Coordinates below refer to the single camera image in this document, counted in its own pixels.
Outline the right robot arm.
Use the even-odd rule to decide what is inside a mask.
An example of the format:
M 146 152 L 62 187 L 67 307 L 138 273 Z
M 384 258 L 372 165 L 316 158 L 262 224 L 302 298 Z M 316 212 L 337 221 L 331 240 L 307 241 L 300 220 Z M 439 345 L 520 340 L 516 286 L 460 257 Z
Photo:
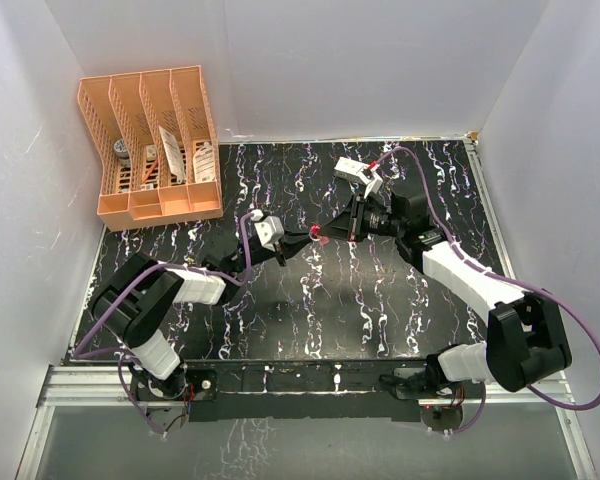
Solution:
M 481 343 L 458 344 L 428 355 L 411 376 L 423 391 L 446 397 L 461 382 L 495 382 L 517 392 L 572 363 L 559 306 L 546 296 L 493 277 L 435 224 L 423 195 L 392 194 L 389 205 L 354 195 L 346 208 L 313 233 L 348 242 L 391 237 L 400 257 L 461 299 L 487 327 Z

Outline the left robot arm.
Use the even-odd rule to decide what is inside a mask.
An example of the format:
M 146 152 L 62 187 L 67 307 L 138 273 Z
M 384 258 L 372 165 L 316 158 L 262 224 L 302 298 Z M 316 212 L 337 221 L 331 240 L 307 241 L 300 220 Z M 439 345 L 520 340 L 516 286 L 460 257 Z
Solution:
M 104 327 L 126 347 L 139 363 L 136 377 L 165 399 L 180 396 L 186 387 L 184 361 L 171 347 L 160 326 L 177 303 L 216 305 L 229 302 L 238 292 L 238 275 L 252 266 L 274 259 L 284 266 L 312 242 L 308 233 L 286 231 L 272 249 L 261 245 L 256 234 L 248 247 L 236 239 L 209 244 L 202 257 L 199 274 L 186 270 L 161 268 L 159 262 L 144 253 L 136 253 L 96 291 L 89 303 L 95 320 L 107 315 Z

